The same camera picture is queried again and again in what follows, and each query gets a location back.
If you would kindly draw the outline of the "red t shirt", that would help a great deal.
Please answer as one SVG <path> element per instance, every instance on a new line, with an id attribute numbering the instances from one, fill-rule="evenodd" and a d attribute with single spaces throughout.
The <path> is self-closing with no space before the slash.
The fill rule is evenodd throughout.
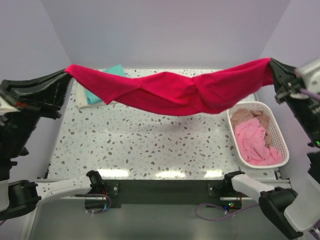
<path id="1" fill-rule="evenodd" d="M 128 78 L 72 64 L 65 69 L 90 92 L 139 110 L 168 116 L 219 114 L 260 88 L 274 83 L 270 58 L 187 77 L 160 72 Z"/>

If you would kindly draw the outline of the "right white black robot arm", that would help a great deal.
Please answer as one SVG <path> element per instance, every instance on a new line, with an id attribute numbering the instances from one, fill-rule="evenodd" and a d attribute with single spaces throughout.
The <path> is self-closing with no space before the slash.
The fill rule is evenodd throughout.
<path id="1" fill-rule="evenodd" d="M 293 68 L 273 59 L 275 99 L 287 103 L 306 135 L 310 146 L 320 146 L 320 60 Z M 242 171 L 228 173 L 223 192 L 230 197 L 242 193 L 256 202 L 263 214 L 289 239 L 310 232 L 320 238 L 320 153 L 307 154 L 310 167 L 301 193 L 273 187 L 250 178 Z"/>

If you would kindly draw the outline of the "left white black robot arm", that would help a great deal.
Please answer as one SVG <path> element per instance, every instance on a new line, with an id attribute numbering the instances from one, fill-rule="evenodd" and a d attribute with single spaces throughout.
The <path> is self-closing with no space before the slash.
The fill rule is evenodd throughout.
<path id="1" fill-rule="evenodd" d="M 65 70 L 0 83 L 0 220 L 29 214 L 68 196 L 99 196 L 96 170 L 73 179 L 37 183 L 54 150 L 72 76 Z"/>

